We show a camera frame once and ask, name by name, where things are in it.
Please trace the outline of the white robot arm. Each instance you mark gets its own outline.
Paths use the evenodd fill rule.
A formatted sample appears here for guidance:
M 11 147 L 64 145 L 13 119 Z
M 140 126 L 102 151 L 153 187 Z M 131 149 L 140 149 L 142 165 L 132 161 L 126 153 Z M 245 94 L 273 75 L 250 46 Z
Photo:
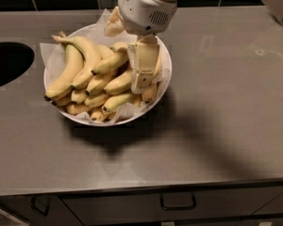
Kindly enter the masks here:
M 260 0 L 283 26 L 283 0 Z M 165 31 L 177 10 L 177 0 L 118 0 L 104 34 L 115 37 L 124 30 L 140 40 Z

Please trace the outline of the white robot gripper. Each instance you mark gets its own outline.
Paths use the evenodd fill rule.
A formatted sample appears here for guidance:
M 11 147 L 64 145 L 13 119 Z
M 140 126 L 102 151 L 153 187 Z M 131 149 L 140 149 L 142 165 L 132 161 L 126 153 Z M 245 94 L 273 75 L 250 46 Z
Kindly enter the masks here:
M 158 63 L 158 39 L 148 34 L 165 31 L 176 10 L 177 0 L 118 0 L 110 13 L 104 28 L 106 37 L 116 37 L 125 30 L 139 36 L 127 50 L 134 94 L 141 94 L 151 85 Z

